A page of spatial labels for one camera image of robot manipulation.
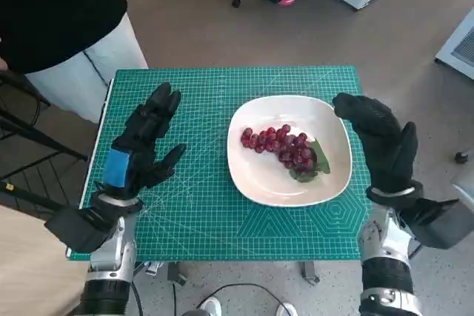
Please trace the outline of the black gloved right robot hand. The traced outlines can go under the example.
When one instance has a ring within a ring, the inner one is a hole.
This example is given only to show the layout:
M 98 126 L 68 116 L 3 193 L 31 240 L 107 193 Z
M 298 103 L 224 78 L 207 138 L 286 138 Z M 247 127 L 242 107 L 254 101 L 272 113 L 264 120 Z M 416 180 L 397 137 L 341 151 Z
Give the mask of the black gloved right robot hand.
M 361 141 L 371 187 L 389 194 L 410 188 L 418 150 L 415 124 L 409 121 L 402 127 L 389 107 L 362 95 L 339 93 L 333 106 Z

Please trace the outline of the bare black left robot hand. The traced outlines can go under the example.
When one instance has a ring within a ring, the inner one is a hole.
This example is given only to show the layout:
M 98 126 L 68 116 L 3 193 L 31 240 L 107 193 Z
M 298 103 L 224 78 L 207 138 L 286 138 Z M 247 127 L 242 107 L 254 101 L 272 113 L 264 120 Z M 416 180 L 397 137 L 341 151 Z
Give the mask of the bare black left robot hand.
M 178 144 L 165 157 L 156 159 L 156 143 L 162 139 L 181 101 L 181 93 L 168 82 L 160 84 L 125 122 L 122 134 L 111 144 L 99 190 L 121 200 L 138 196 L 173 176 L 187 146 Z

